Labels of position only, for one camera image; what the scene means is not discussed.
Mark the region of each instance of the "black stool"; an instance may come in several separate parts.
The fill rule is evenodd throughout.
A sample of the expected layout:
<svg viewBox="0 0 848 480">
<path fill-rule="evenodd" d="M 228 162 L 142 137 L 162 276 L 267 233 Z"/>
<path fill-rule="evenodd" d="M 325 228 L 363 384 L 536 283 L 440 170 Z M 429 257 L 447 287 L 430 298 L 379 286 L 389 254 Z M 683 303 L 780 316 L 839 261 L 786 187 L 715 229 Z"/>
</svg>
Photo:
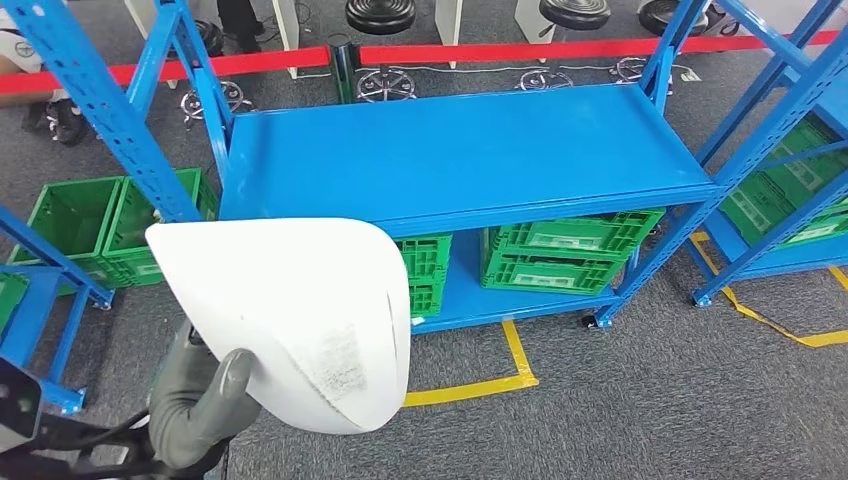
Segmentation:
<svg viewBox="0 0 848 480">
<path fill-rule="evenodd" d="M 665 32 L 665 27 L 674 16 L 674 11 L 677 10 L 678 0 L 652 0 L 639 9 L 639 23 L 642 28 L 661 37 Z M 709 18 L 706 12 L 701 12 L 695 26 L 692 27 L 690 36 L 698 36 L 707 31 L 710 26 Z"/>
<path fill-rule="evenodd" d="M 609 21 L 611 12 L 606 0 L 542 0 L 539 13 L 551 22 L 554 29 L 552 42 L 565 41 L 567 30 L 597 30 Z M 533 70 L 521 76 L 518 85 L 522 90 L 568 87 L 571 79 L 551 66 Z"/>
<path fill-rule="evenodd" d="M 369 35 L 394 35 L 415 21 L 413 0 L 347 0 L 347 23 Z M 406 72 L 380 65 L 356 84 L 356 98 L 367 102 L 415 98 L 415 82 Z"/>
</svg>

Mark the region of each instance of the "gray carpet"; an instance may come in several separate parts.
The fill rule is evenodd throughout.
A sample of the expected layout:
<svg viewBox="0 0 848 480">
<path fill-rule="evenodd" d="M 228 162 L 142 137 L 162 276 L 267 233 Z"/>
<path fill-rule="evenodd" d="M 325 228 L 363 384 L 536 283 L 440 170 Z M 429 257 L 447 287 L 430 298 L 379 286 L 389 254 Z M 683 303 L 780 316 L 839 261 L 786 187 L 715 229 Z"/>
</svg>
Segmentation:
<svg viewBox="0 0 848 480">
<path fill-rule="evenodd" d="M 270 2 L 256 3 L 260 16 L 271 14 Z M 341 0 L 303 3 L 311 10 L 303 22 L 305 45 L 321 44 L 337 31 L 366 43 L 438 40 L 433 0 L 419 2 L 412 30 L 385 39 L 350 32 Z M 572 38 L 645 36 L 632 15 L 636 3 L 613 1 L 615 15 L 607 27 Z M 788 28 L 798 5 L 808 2 L 754 3 Z M 521 41 L 513 5 L 466 0 L 461 41 Z M 72 7 L 108 63 L 135 61 L 141 39 L 120 2 L 85 0 Z M 207 18 L 214 17 L 214 8 L 211 12 Z M 267 46 L 276 48 L 276 43 Z M 669 99 L 669 121 L 690 147 L 706 138 L 766 59 L 762 52 L 745 52 L 678 60 L 703 79 L 676 81 Z M 608 60 L 565 63 L 604 65 Z M 517 77 L 515 72 L 415 73 L 421 95 L 509 89 Z M 597 71 L 578 71 L 573 77 L 577 83 L 607 80 Z M 291 81 L 275 72 L 238 80 L 262 108 L 334 101 L 328 79 Z M 185 132 L 176 108 L 184 91 L 185 86 L 176 92 L 161 87 L 148 124 L 172 164 L 206 166 L 211 155 L 203 128 Z M 5 126 L 0 132 L 0 202 L 21 217 L 46 182 L 120 173 L 99 142 L 62 148 L 46 136 L 20 131 L 21 115 L 16 109 L 0 111 Z M 214 182 L 214 168 L 209 176 Z M 9 249 L 8 242 L 0 243 L 0 254 Z M 578 315 L 520 322 L 519 334 L 540 381 L 534 388 L 403 409 L 384 429 L 355 437 L 298 431 L 264 414 L 233 441 L 229 478 L 848 477 L 848 347 L 802 347 L 735 313 L 721 297 L 709 309 L 693 308 L 689 292 L 702 281 L 692 261 L 678 253 L 608 332 L 579 328 Z M 848 328 L 848 293 L 827 272 L 752 280 L 734 288 L 743 302 L 798 333 Z M 66 302 L 59 302 L 57 319 L 66 308 Z M 123 291 L 110 312 L 89 310 L 63 379 L 89 387 L 82 417 L 113 424 L 142 408 L 158 362 L 183 319 L 164 285 Z M 57 332 L 56 322 L 48 326 L 34 371 L 46 368 L 45 354 Z M 413 340 L 411 388 L 490 379 L 509 375 L 513 368 L 499 326 L 425 335 Z"/>
</svg>

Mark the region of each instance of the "person's leg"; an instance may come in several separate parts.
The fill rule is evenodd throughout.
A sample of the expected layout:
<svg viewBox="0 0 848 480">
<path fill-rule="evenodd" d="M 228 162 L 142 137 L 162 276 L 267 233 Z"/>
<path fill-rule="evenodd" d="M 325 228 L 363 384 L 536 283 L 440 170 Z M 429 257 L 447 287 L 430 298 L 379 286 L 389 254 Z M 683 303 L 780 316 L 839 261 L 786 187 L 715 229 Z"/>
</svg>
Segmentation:
<svg viewBox="0 0 848 480">
<path fill-rule="evenodd" d="M 0 31 L 0 75 L 10 73 L 35 73 L 41 71 L 42 60 L 24 37 Z M 68 146 L 78 144 L 88 132 L 88 122 L 79 108 L 63 89 L 52 92 L 0 94 L 0 108 L 29 105 L 21 124 L 27 131 L 35 131 L 42 118 L 51 119 L 54 140 Z"/>
<path fill-rule="evenodd" d="M 244 53 L 260 51 L 255 35 L 261 34 L 264 27 L 256 19 L 250 0 L 218 0 L 218 16 L 224 33 L 235 35 Z"/>
</svg>

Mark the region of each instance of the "shelf caster wheel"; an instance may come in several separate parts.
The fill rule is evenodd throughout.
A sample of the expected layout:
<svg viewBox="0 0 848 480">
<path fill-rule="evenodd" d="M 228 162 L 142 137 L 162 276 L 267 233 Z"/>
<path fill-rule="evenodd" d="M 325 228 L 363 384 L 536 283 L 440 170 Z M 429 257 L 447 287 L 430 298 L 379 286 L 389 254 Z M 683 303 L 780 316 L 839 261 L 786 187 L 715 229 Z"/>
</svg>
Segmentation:
<svg viewBox="0 0 848 480">
<path fill-rule="evenodd" d="M 549 88 L 573 87 L 574 82 L 563 72 L 551 68 L 532 70 L 521 76 L 515 88 L 519 90 L 546 90 Z"/>
<path fill-rule="evenodd" d="M 88 397 L 86 396 L 87 389 L 85 387 L 75 390 L 74 393 L 79 395 L 79 398 L 74 399 L 73 401 L 65 402 L 62 404 L 61 414 L 64 416 L 76 415 L 81 412 L 83 408 L 88 403 Z"/>
<path fill-rule="evenodd" d="M 583 328 L 588 330 L 595 330 L 598 328 L 598 321 L 595 320 L 594 315 L 586 315 L 585 317 L 580 319 L 580 324 L 583 325 Z"/>
<path fill-rule="evenodd" d="M 256 110 L 256 106 L 253 102 L 244 98 L 244 92 L 235 82 L 221 82 L 221 93 L 223 93 L 231 112 Z M 180 109 L 185 115 L 183 126 L 186 130 L 191 130 L 194 122 L 203 120 L 203 105 L 200 104 L 200 96 L 197 95 L 196 90 L 192 89 L 183 95 L 182 100 L 180 100 Z"/>
<path fill-rule="evenodd" d="M 698 308 L 707 308 L 713 304 L 713 300 L 710 297 L 701 297 L 695 298 L 692 297 L 692 305 Z"/>
<path fill-rule="evenodd" d="M 356 98 L 368 103 L 417 98 L 415 80 L 406 72 L 381 68 L 359 79 Z"/>
</svg>

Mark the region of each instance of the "shelf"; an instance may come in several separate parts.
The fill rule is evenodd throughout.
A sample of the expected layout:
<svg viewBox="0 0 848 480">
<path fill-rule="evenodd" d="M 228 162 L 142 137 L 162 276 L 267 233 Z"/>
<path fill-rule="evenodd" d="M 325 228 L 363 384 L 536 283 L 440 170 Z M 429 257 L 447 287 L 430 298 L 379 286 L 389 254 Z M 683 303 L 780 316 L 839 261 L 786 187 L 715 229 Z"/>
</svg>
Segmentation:
<svg viewBox="0 0 848 480">
<path fill-rule="evenodd" d="M 780 79 L 780 84 L 790 86 L 798 80 L 791 68 Z M 842 72 L 813 107 L 813 112 L 843 139 L 848 140 L 848 70 Z"/>
<path fill-rule="evenodd" d="M 392 236 L 703 201 L 717 187 L 638 85 L 237 115 L 223 219 Z"/>
<path fill-rule="evenodd" d="M 480 286 L 480 231 L 456 232 L 451 246 L 442 312 L 412 327 L 412 333 L 498 323 L 573 310 L 601 307 L 618 300 L 607 287 L 599 295 L 498 290 Z"/>
<path fill-rule="evenodd" d="M 725 263 L 736 261 L 749 246 L 736 228 L 719 210 L 702 225 L 718 248 Z M 848 263 L 848 235 L 772 250 L 763 255 L 736 278 L 754 278 Z"/>
</svg>

